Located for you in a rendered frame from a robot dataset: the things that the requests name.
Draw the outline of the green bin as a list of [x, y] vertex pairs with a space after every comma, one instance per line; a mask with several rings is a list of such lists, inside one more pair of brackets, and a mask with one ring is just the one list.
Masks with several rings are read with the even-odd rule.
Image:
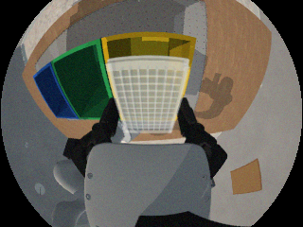
[[61, 54], [51, 64], [78, 118], [100, 120], [110, 97], [114, 97], [101, 38]]

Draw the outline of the blue bin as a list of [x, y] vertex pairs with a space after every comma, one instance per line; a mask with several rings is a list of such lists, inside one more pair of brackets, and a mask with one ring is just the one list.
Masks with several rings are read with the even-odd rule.
[[62, 91], [51, 62], [33, 78], [47, 106], [57, 118], [79, 119]]

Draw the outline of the yellow open bin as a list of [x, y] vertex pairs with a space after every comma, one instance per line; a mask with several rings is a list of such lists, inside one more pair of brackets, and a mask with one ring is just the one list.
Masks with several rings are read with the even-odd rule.
[[115, 57], [162, 55], [189, 58], [190, 69], [196, 44], [195, 37], [168, 32], [123, 33], [101, 38], [101, 41], [105, 63]]

